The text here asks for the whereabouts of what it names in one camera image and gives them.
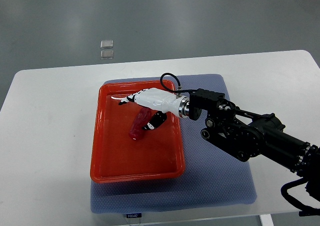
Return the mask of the white robotic hand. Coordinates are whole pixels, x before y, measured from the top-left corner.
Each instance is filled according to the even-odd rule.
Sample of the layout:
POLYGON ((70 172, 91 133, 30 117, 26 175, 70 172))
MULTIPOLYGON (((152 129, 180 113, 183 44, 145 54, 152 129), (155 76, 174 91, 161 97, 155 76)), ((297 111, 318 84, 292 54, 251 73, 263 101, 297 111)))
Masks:
POLYGON ((167 120, 166 113, 173 113, 180 118, 187 118, 188 98, 186 96, 177 97, 175 94, 157 88, 144 89, 136 94, 131 94, 123 98, 118 104, 124 105, 129 102, 135 102, 140 106, 150 108, 156 112, 143 130, 154 130, 167 120))

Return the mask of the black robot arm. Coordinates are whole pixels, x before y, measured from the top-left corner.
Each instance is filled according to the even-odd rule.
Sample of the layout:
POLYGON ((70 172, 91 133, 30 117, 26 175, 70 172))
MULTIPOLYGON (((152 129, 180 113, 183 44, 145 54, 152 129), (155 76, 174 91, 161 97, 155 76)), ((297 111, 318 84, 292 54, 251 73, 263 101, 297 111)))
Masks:
POLYGON ((301 217, 319 215, 319 209, 301 203, 288 191, 305 185, 311 197, 320 198, 320 149, 286 134, 284 124, 275 114, 241 110, 223 93, 204 89, 143 89, 120 101, 121 104, 129 102, 156 111, 144 130, 156 129, 168 112, 195 121, 205 110, 205 127, 200 132, 203 139, 242 162, 263 155, 296 173, 298 179, 284 184, 281 195, 299 209, 301 217))

